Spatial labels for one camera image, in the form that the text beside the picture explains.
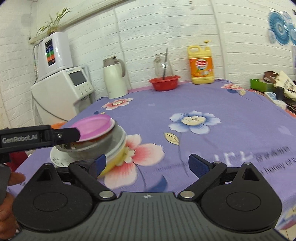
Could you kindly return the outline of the person's left hand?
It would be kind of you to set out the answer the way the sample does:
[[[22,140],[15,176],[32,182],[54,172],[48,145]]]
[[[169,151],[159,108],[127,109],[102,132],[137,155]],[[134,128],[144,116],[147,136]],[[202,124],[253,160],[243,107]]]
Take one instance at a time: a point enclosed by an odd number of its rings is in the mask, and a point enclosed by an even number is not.
[[[25,175],[18,172],[12,172],[8,181],[8,186],[13,186],[24,182],[26,179]],[[13,215],[12,205],[14,197],[10,193],[6,193],[6,197],[0,207],[1,215],[1,239],[7,240],[12,238],[18,228],[18,224]]]

